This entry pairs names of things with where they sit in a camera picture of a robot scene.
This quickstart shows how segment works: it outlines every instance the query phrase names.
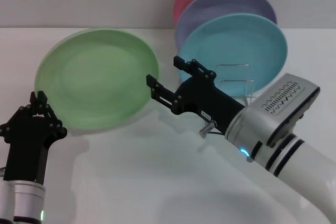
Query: blue led light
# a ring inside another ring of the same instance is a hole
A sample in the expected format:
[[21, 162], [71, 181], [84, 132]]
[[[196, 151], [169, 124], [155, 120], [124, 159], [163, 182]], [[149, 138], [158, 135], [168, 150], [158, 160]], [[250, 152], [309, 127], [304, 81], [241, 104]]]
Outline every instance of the blue led light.
[[240, 149], [240, 151], [241, 151], [242, 153], [244, 153], [247, 157], [250, 156], [250, 154], [248, 154], [248, 152], [247, 152], [246, 150], [244, 150], [244, 149]]

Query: black stripe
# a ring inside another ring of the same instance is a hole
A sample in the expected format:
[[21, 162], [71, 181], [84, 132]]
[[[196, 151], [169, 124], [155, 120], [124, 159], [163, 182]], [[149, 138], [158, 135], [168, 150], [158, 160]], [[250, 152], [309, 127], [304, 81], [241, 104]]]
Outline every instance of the black stripe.
[[0, 219], [0, 224], [13, 224], [10, 220]]
[[296, 150], [301, 146], [301, 144], [303, 144], [304, 141], [302, 139], [300, 139], [299, 141], [297, 141], [292, 148], [287, 152], [287, 154], [285, 155], [285, 157], [281, 160], [280, 164], [278, 165], [278, 167], [275, 169], [274, 171], [274, 176], [278, 177], [281, 170], [283, 169], [283, 167], [286, 165], [287, 161], [289, 161], [289, 159], [292, 157], [292, 155], [296, 152]]
[[262, 142], [258, 141], [258, 143], [256, 144], [256, 146], [254, 146], [252, 152], [251, 152], [251, 159], [255, 159], [257, 153], [259, 152], [260, 148], [262, 147]]
[[31, 224], [42, 224], [42, 222], [38, 219], [30, 218], [30, 217], [21, 217], [21, 216], [14, 216], [15, 222], [25, 222]]
[[268, 160], [265, 169], [266, 170], [270, 170], [274, 161], [277, 159], [277, 157], [280, 155], [280, 153], [282, 152], [282, 150], [290, 143], [290, 141], [292, 141], [296, 136], [294, 134], [290, 134], [288, 135], [285, 140], [283, 140], [283, 142], [281, 144], [279, 144], [278, 148], [275, 150], [275, 152], [273, 152], [273, 155], [271, 156], [271, 158]]

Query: green plate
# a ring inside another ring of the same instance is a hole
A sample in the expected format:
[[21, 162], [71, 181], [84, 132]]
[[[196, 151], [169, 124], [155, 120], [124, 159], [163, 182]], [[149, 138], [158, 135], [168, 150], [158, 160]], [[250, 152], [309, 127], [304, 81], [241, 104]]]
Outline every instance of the green plate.
[[145, 106], [147, 74], [158, 78], [159, 64], [143, 40], [121, 30], [85, 30], [47, 54], [35, 92], [45, 92], [64, 126], [96, 130], [116, 126]]

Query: purple plate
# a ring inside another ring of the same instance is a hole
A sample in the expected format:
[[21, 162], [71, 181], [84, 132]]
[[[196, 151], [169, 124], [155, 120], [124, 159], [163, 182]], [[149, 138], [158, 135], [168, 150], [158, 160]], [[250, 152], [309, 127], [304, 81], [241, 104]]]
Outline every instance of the purple plate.
[[175, 41], [180, 50], [188, 36], [202, 24], [224, 15], [250, 13], [277, 23], [268, 0], [195, 0], [188, 5], [177, 23]]

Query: teal plate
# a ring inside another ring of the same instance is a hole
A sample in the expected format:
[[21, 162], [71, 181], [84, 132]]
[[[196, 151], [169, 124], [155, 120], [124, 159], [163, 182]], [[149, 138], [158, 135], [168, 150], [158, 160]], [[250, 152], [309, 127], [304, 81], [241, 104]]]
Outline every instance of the teal plate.
[[[278, 75], [287, 59], [287, 42], [270, 20], [239, 13], [200, 26], [190, 34], [179, 55], [215, 71], [215, 85], [226, 94], [243, 97]], [[179, 74], [182, 81], [191, 77], [183, 71]]]
[[153, 50], [115, 29], [85, 30], [61, 41], [35, 78], [64, 126], [97, 130], [134, 116], [150, 99], [146, 75], [159, 77]]

